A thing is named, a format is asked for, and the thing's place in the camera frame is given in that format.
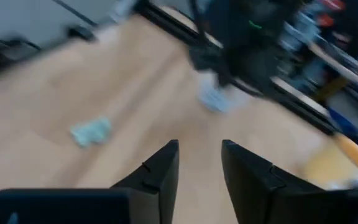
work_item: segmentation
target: wooden floor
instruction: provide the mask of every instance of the wooden floor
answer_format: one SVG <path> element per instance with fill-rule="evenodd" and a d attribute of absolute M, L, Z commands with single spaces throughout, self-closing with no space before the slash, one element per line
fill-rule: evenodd
<path fill-rule="evenodd" d="M 236 223 L 222 139 L 294 174 L 324 141 L 281 106 L 246 95 L 228 114 L 206 110 L 184 46 L 140 17 L 98 36 L 0 75 L 0 189 L 109 187 L 179 139 L 174 223 Z M 100 116 L 112 121 L 111 140 L 78 148 L 69 128 Z"/>

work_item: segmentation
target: yellow object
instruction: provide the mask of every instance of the yellow object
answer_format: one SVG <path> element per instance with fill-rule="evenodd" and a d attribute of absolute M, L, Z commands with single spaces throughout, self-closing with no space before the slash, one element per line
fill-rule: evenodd
<path fill-rule="evenodd" d="M 340 150 L 358 167 L 358 145 L 343 134 L 333 137 Z"/>
<path fill-rule="evenodd" d="M 305 165 L 303 178 L 323 189 L 358 179 L 358 145 L 337 133 Z"/>
<path fill-rule="evenodd" d="M 358 168 L 330 139 L 305 165 L 303 178 L 322 189 L 331 189 L 357 179 Z"/>
<path fill-rule="evenodd" d="M 337 91 L 341 90 L 347 85 L 347 80 L 343 77 L 338 77 L 332 82 L 325 85 L 321 90 L 319 90 L 313 97 L 317 102 L 325 100 L 335 94 Z"/>

